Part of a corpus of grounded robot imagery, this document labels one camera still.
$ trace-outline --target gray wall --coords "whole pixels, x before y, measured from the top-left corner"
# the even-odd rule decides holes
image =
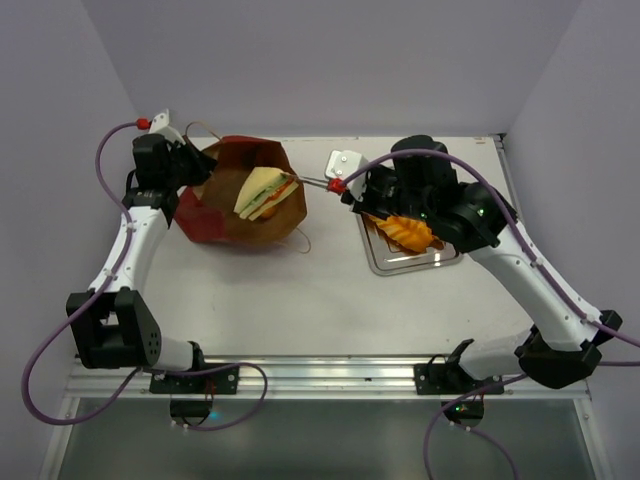
[[[79,0],[2,6],[0,470],[30,479],[52,430],[22,405],[22,368],[64,319],[67,295],[86,288],[106,256],[118,213],[99,192],[93,152],[108,128],[135,116]],[[130,138],[105,158],[119,183]],[[64,335],[36,367],[32,391],[49,414],[58,414],[73,351]]]
[[[508,134],[527,225],[578,291],[615,308],[640,337],[640,3],[584,0]],[[607,359],[640,359],[611,341]],[[636,369],[600,369],[591,386],[620,479],[637,478]]]
[[[84,0],[140,112],[261,134],[506,131],[579,0]]]

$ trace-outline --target croissant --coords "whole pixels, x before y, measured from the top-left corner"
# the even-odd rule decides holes
[[[387,237],[407,250],[423,253],[428,247],[444,248],[442,241],[433,235],[426,223],[406,217],[387,217],[386,220],[367,215]]]

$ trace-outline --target sandwich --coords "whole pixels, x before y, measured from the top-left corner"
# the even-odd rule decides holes
[[[243,220],[270,218],[276,212],[276,205],[296,188],[295,178],[281,169],[255,167],[240,189],[233,212]]]

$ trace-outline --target gray floor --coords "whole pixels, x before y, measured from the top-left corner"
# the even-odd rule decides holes
[[[81,410],[95,408],[86,400]],[[248,406],[216,399],[223,422]],[[432,401],[270,401],[215,433],[172,430],[166,399],[119,400],[74,428],[61,479],[424,479]],[[593,479],[571,401],[487,402],[481,428],[515,458],[523,480]],[[431,451],[439,480],[513,477],[484,440],[441,422]]]

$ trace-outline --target black mounting plate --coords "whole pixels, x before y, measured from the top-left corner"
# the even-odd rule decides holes
[[[206,368],[217,368],[229,365],[228,363],[207,363]],[[165,375],[162,380],[158,375],[151,377],[149,392],[158,395],[190,395],[204,394],[207,380],[211,380],[215,387],[216,395],[235,395],[238,390],[238,377],[240,367],[229,368],[222,372],[201,377],[176,377]]]
[[[484,380],[465,382],[461,388],[455,388],[451,385],[437,382],[429,382],[428,372],[429,369],[434,374],[445,372],[451,368],[449,365],[429,365],[428,363],[418,363],[413,366],[413,380],[416,384],[416,393],[418,395],[463,395],[476,388],[484,387],[496,383],[492,378],[486,378]],[[485,392],[485,395],[502,395],[504,393],[504,387],[494,387]]]

